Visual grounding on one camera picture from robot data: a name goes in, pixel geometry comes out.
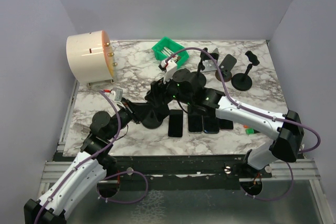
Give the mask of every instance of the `wall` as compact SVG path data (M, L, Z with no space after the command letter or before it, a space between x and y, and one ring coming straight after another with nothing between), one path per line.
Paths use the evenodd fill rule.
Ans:
M76 31L60 0L0 5L0 219L24 223L65 117L74 82L65 46Z
M335 31L336 0L293 0L269 48L290 109L322 137L316 159L336 216ZM305 142L316 138L306 131Z
M112 39L270 39L292 0L61 0L79 33Z

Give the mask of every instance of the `marble surface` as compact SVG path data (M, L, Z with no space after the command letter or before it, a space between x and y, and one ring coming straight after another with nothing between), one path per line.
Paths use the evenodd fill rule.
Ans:
M87 130L80 125L89 126L93 115L100 110L114 114L107 101L97 92L99 89L119 87L123 96L131 101L144 101L144 96L153 80L159 80L163 73L158 68L152 46L157 41L112 41L117 66L117 81L95 83L91 88L81 84L78 90L74 112L71 118L64 156L75 156L79 152ZM250 77L253 86L246 92L234 89L227 82L229 93L241 102L257 106L265 110L287 113L287 106L272 60L265 41L177 41L184 47L207 47L212 52L218 47L219 63L227 54L237 58L237 64L232 73L244 72L249 61L245 52L251 50L258 56L260 65L253 67ZM197 69L199 52L189 51L189 59L184 64L190 71ZM223 90L222 84L215 78L215 72L205 73L206 87ZM179 109L173 101L171 109ZM182 138L168 137L168 119L155 129L148 130L141 124L129 123L127 135L116 141L110 154L112 155L201 155L201 154L245 154L251 148L264 144L268 137L263 134L246 135L242 125L234 123L232 131L220 131L218 134L189 133L187 130L187 115L184 114L184 129Z

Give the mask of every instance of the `green basket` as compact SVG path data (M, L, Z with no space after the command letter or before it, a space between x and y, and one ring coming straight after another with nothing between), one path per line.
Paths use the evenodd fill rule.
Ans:
M167 58L166 55L161 53L161 51L163 50L164 47L169 48L173 52L177 52L177 51L184 48L180 44L178 44L178 43L172 41L171 39L169 39L168 37L163 37L158 43L155 44L154 47L152 47L152 49L154 51L155 58L159 61L162 61L162 60ZM184 51L184 52L180 52L178 54L178 56L181 56L181 58L176 63L177 64L177 69L179 69L182 66L182 64L186 62L186 60L189 58L189 54L186 51Z

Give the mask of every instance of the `black smartphone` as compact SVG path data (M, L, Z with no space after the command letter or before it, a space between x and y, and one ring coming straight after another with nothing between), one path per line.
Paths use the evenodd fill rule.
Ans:
M188 106L188 131L190 133L201 133L203 131L202 116L195 113L190 105Z
M221 130L233 130L233 122L226 119L218 119Z
M170 110L168 136L182 137L183 135L183 111Z
M203 117L203 129L205 133L215 134L219 132L218 119L211 116Z

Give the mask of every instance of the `green object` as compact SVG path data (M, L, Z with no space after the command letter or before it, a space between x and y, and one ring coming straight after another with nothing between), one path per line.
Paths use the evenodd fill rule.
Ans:
M154 47L152 47L155 58L159 61L162 61L167 58L165 54L161 53L164 47L169 48L173 52L177 52L184 48L180 44L169 39L168 37L163 37L158 43L155 44ZM176 62L177 69L179 69L182 66L182 64L186 62L186 60L189 58L189 54L186 51L184 51L180 52L178 56L180 56L181 58L178 62Z
M255 133L254 129L252 129L252 128L245 129L245 132L246 132L247 135L251 135L251 134Z

